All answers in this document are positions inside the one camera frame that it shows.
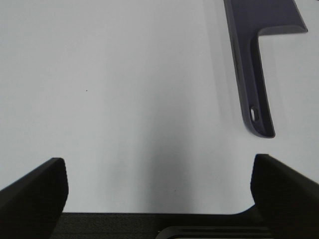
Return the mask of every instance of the white tabletop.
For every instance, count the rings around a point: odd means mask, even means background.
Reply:
[[[66,161],[66,212],[237,213],[256,153],[319,182],[319,2],[263,36],[276,131],[244,126],[223,0],[0,1],[0,188]]]

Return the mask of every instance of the l-shaped plastic piece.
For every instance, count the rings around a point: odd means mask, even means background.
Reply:
[[[307,32],[294,0],[224,0],[238,92],[246,126],[257,136],[275,130],[268,106],[258,37]]]

